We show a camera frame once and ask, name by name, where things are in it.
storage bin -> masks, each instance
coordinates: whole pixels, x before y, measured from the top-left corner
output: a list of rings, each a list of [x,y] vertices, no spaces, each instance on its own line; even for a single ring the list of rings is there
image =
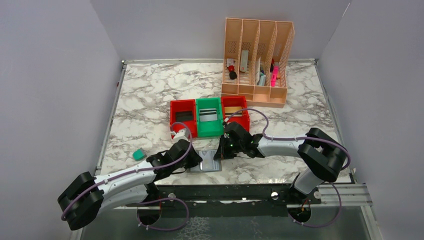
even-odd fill
[[[294,36],[293,22],[227,18],[221,96],[243,96],[248,106],[284,107],[287,97],[286,65]],[[246,72],[240,71],[242,50],[249,51]],[[235,60],[237,78],[234,80],[229,77],[228,58]],[[280,73],[275,86],[270,84],[273,59]],[[256,83],[258,65],[263,66],[266,75],[264,86]]]
[[[223,114],[221,99],[219,97],[198,98],[196,102],[197,135],[204,137],[219,137],[224,134]],[[204,109],[216,109],[216,120],[200,121],[200,111]]]
[[[221,97],[221,106],[222,106],[222,117],[226,118],[226,107],[241,107],[242,109],[247,108],[246,98],[244,96],[223,96]],[[240,124],[246,131],[250,130],[250,118],[248,111],[242,111],[242,116],[233,116],[228,123],[237,122]]]
[[[193,138],[196,138],[198,136],[198,128],[196,121],[196,101],[194,99],[171,101],[169,114],[169,127],[171,127],[172,124],[175,122],[182,121],[182,123],[186,124],[187,127],[190,129]],[[177,133],[183,128],[183,125],[177,124],[172,130]]]

pink marker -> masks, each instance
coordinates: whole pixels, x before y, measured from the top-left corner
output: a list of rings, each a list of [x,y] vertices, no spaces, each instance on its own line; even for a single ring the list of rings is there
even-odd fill
[[[276,86],[277,75],[278,75],[278,66],[274,66],[274,69],[272,71],[271,87]]]

item in organizer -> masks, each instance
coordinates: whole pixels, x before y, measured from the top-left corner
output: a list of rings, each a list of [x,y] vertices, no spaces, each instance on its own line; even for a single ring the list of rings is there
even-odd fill
[[[241,110],[242,107],[241,106],[226,106],[224,107],[224,112],[225,112],[225,117],[228,118],[229,116],[231,116],[231,114],[237,112],[238,110]],[[243,114],[241,111],[237,112],[236,114],[234,114],[233,117],[242,117]]]
[[[199,109],[200,122],[211,122],[216,120],[218,120],[218,113],[216,108]]]
[[[256,60],[256,63],[255,63],[255,70],[254,70],[254,82],[255,83],[257,83],[257,82],[259,82],[259,78],[261,77],[261,75],[260,75],[260,72],[261,72],[261,57],[259,57],[257,60]]]
[[[237,73],[234,71],[234,66],[230,65],[228,66],[228,71],[229,71],[229,79],[234,80],[237,78]]]
[[[240,59],[240,72],[245,73],[248,70],[248,57],[249,57],[249,50],[242,50],[241,51],[241,59]]]
[[[228,68],[231,65],[235,65],[236,61],[234,61],[234,58],[227,58],[226,59],[226,67]]]
[[[267,75],[260,73],[258,86],[265,86],[265,80],[267,79]]]
[[[279,73],[278,66],[275,66],[274,69],[273,69],[273,71],[272,71],[271,87],[275,87],[276,86],[278,73]]]
[[[179,111],[175,113],[175,121],[176,122],[187,122],[193,121],[193,112],[192,111]]]

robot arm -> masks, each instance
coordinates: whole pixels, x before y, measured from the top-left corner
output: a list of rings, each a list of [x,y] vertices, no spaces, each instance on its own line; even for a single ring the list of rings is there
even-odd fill
[[[150,191],[156,188],[153,182],[169,177],[176,169],[192,168],[202,161],[190,146],[183,138],[169,150],[151,155],[130,168],[98,176],[81,173],[57,199],[64,220],[71,230],[77,230],[93,221],[99,213],[148,200]],[[186,152],[184,158],[171,164]]]
[[[342,149],[334,145],[337,142],[318,128],[311,128],[305,135],[269,138],[262,133],[250,135],[240,124],[231,122],[225,126],[224,133],[215,160],[232,159],[240,152],[251,158],[302,158],[308,168],[296,177],[290,188],[297,199],[305,199],[323,182],[335,182],[347,157]]]
[[[240,124],[231,122],[220,137],[215,160],[232,159],[238,153],[251,158],[291,156],[302,158],[308,166],[300,173],[289,189],[289,198],[295,202],[304,200],[323,182],[334,182],[346,159],[346,154],[334,145],[305,138],[336,143],[318,128],[311,128],[306,135],[293,140],[278,140],[263,134],[250,135]],[[157,199],[155,181],[170,176],[179,168],[197,166],[202,158],[186,138],[185,130],[174,137],[178,140],[169,150],[149,156],[136,166],[106,175],[80,174],[59,196],[63,220],[71,230],[80,229],[92,222],[97,214],[132,203]]]

white label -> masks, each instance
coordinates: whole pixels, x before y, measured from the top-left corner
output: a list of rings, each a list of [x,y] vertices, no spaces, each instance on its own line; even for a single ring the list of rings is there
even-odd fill
[[[234,58],[227,58],[226,59],[226,67],[228,68],[231,65],[234,65]]]

